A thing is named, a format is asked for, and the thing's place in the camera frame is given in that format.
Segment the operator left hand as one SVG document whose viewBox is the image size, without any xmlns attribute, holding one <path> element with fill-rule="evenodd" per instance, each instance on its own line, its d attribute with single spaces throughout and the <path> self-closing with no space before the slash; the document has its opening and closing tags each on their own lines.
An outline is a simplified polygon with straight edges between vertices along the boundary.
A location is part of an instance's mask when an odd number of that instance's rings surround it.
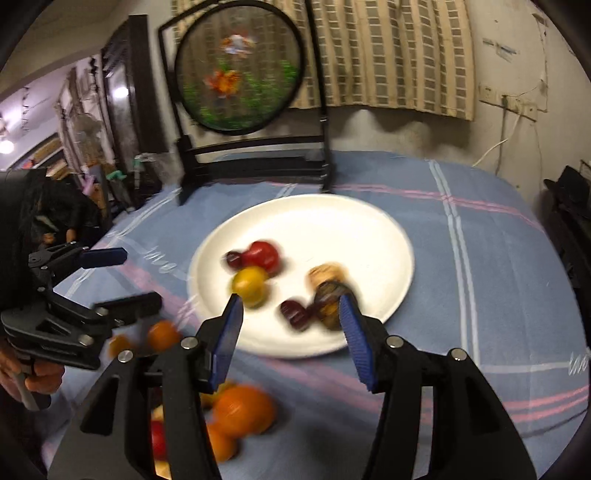
<svg viewBox="0 0 591 480">
<path fill-rule="evenodd" d="M 21 372 L 22 364 L 15 351 L 1 339 L 1 386 L 15 400 L 21 401 L 21 395 L 15 383 L 15 376 Z M 33 371 L 25 379 L 26 389 L 39 394 L 54 394 L 62 384 L 65 367 L 45 360 L 37 360 Z"/>
</svg>

